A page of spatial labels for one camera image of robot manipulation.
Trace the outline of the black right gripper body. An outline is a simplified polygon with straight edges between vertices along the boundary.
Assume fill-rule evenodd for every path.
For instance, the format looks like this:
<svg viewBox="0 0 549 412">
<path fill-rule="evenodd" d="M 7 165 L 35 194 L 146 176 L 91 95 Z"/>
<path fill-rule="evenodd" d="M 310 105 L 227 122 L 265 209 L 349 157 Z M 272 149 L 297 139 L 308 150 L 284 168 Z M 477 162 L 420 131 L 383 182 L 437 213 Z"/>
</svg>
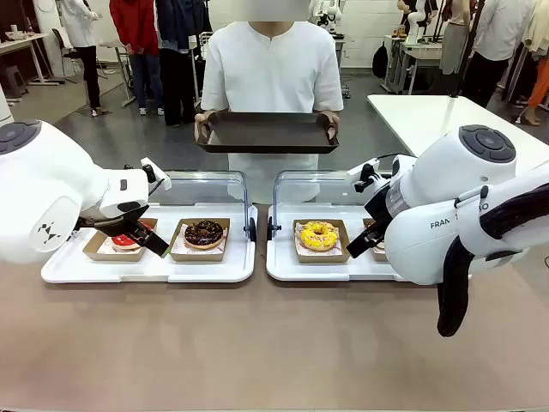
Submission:
<svg viewBox="0 0 549 412">
<path fill-rule="evenodd" d="M 371 199 L 365 204 L 365 210 L 378 226 L 387 227 L 393 219 L 386 205 L 386 196 L 389 188 L 389 183 L 386 183 L 377 189 Z"/>
</svg>

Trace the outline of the person's left hand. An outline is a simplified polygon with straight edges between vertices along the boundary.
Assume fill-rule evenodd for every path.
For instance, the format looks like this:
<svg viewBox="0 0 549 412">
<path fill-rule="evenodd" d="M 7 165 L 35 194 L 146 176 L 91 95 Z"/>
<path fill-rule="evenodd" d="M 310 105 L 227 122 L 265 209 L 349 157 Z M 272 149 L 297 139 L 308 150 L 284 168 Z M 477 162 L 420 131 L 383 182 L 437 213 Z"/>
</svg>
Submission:
<svg viewBox="0 0 549 412">
<path fill-rule="evenodd" d="M 321 114 L 329 121 L 329 127 L 326 130 L 329 140 L 333 140 L 339 130 L 340 117 L 337 112 L 321 111 Z"/>
</svg>

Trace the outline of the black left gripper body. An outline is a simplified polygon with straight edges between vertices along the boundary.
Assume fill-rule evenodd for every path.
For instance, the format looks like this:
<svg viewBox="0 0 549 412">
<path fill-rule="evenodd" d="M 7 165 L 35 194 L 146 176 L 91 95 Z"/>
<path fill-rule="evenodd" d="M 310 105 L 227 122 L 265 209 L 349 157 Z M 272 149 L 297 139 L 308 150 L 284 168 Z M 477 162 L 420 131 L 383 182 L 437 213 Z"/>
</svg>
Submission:
<svg viewBox="0 0 549 412">
<path fill-rule="evenodd" d="M 150 229 L 139 218 L 147 211 L 147 205 L 140 205 L 138 202 L 126 202 L 117 206 L 121 215 L 117 217 L 102 217 L 92 219 L 91 217 L 79 217 L 75 224 L 75 230 L 82 228 L 95 228 L 106 235 L 150 235 Z"/>
</svg>

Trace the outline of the person's right hand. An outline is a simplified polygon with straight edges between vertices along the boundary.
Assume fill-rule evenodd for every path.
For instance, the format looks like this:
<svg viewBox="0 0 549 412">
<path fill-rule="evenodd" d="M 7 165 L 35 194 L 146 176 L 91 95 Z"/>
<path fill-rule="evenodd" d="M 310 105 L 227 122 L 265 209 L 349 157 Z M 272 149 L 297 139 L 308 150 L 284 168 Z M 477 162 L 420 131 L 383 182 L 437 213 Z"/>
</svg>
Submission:
<svg viewBox="0 0 549 412">
<path fill-rule="evenodd" d="M 206 111 L 195 116 L 194 136 L 199 144 L 207 144 L 211 139 L 209 117 L 212 114 L 214 114 L 214 111 Z"/>
</svg>

